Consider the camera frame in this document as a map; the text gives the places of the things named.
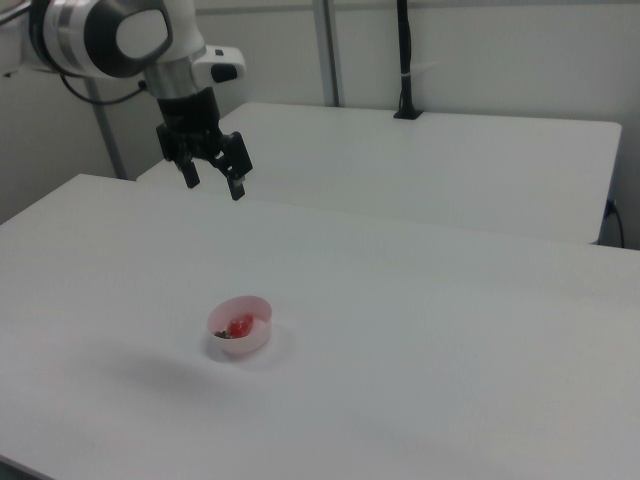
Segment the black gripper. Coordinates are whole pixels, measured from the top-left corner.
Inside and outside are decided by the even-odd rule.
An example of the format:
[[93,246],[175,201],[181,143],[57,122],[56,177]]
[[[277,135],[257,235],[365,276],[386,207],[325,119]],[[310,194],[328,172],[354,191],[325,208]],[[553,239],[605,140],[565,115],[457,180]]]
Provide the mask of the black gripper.
[[253,169],[239,132],[224,135],[212,87],[175,99],[157,100],[163,122],[156,128],[161,152],[173,162],[189,189],[200,184],[193,158],[209,161],[226,178],[231,198],[245,195],[244,181]]

